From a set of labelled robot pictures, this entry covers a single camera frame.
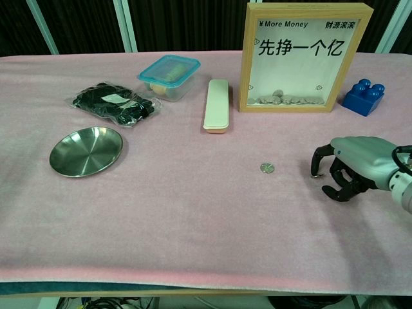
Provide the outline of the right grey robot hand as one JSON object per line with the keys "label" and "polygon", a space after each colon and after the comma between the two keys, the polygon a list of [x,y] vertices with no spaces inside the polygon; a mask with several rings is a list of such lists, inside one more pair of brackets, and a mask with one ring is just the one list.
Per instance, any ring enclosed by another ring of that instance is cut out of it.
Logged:
{"label": "right grey robot hand", "polygon": [[310,167],[311,176],[318,176],[321,160],[325,156],[334,156],[329,172],[341,189],[322,186],[329,198],[344,202],[369,189],[389,191],[390,180],[399,170],[392,159],[396,147],[383,138],[373,136],[333,138],[329,144],[315,150]]}

